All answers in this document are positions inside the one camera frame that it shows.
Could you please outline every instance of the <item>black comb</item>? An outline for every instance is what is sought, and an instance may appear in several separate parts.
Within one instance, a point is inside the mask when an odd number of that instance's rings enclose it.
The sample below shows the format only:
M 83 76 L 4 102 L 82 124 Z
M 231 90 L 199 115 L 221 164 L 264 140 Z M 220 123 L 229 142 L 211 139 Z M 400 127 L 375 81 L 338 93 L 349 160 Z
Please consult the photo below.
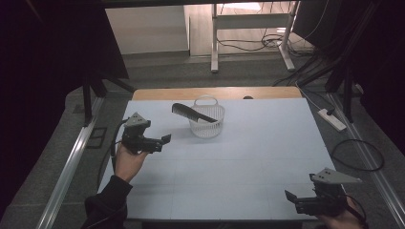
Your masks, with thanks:
M 198 122 L 199 119 L 205 120 L 207 122 L 216 122 L 217 119 L 209 117 L 207 115 L 201 114 L 194 109 L 187 107 L 181 103 L 174 103 L 172 106 L 172 113 L 187 117 L 195 122 Z

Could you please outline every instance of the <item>clear plastic basket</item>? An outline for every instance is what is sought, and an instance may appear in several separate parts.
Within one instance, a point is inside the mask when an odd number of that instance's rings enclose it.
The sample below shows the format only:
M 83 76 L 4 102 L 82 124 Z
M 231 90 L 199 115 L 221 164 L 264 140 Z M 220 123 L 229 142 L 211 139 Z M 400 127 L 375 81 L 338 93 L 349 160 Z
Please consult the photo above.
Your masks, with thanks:
M 198 105 L 197 101 L 203 98 L 212 98 L 215 100 L 213 105 Z M 194 100 L 194 105 L 191 107 L 195 111 L 217 119 L 216 122 L 207 122 L 199 119 L 195 122 L 189 119 L 191 131 L 194 135 L 201 138 L 211 138 L 218 135 L 224 125 L 225 108 L 218 104 L 218 100 L 212 95 L 202 95 Z

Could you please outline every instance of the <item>power strip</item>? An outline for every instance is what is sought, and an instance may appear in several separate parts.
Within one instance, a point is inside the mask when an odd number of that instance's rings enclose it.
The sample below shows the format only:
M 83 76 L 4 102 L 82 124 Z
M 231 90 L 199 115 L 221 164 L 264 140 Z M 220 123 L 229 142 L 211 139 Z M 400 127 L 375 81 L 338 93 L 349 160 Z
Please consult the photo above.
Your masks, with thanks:
M 339 119 L 337 119 L 333 114 L 328 115 L 326 109 L 322 109 L 318 112 L 329 124 L 336 129 L 336 131 L 341 132 L 346 129 L 346 125 L 343 124 Z

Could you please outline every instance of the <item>human hand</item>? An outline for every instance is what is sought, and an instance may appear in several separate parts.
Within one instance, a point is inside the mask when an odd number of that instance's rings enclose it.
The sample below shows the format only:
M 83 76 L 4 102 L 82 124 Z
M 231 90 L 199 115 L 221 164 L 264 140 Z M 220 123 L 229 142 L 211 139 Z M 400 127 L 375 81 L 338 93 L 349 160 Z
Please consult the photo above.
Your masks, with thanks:
M 131 179 L 139 172 L 143 161 L 146 159 L 148 154 L 148 152 L 132 154 L 130 150 L 119 143 L 117 149 L 116 176 L 129 183 Z
M 347 198 L 349 206 L 358 212 L 356 205 L 351 198 Z M 328 217 L 325 215 L 316 216 L 321 219 L 329 229 L 361 229 L 361 223 L 357 217 L 355 217 L 348 210 L 345 210 L 337 217 Z

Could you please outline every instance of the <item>white cord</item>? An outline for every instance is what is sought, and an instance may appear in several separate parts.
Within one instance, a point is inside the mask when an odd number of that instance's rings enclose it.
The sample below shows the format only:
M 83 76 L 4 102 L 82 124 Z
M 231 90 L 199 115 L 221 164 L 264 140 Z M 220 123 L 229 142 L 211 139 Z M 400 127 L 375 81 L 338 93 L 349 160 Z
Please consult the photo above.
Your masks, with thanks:
M 312 100 L 310 100 L 310 98 L 307 96 L 307 94 L 305 94 L 304 91 L 302 91 L 300 87 L 298 87 L 298 81 L 295 81 L 295 86 L 297 86 L 297 88 L 301 91 L 301 93 L 304 95 L 304 97 L 305 97 L 310 103 L 312 103 L 313 106 L 315 106 L 317 109 L 319 109 L 319 111 L 322 110 L 320 107 L 318 107 L 318 105 L 316 105 Z
M 327 10 L 327 6 L 328 6 L 329 1 L 330 1 L 330 0 L 327 1 L 327 4 L 325 5 L 324 11 L 322 12 L 321 18 L 319 19 L 318 25 L 316 25 L 315 29 L 313 29 L 313 31 L 312 31 L 309 35 L 307 35 L 306 37 L 302 38 L 301 40 L 295 41 L 295 42 L 293 42 L 293 43 L 291 43 L 291 44 L 295 44 L 295 43 L 297 43 L 297 42 L 300 42 L 300 41 L 302 41 L 302 40 L 307 39 L 308 37 L 310 37 L 310 36 L 316 31 L 316 29 L 318 29 L 319 24 L 321 24 L 322 18 L 324 18 L 325 11 Z

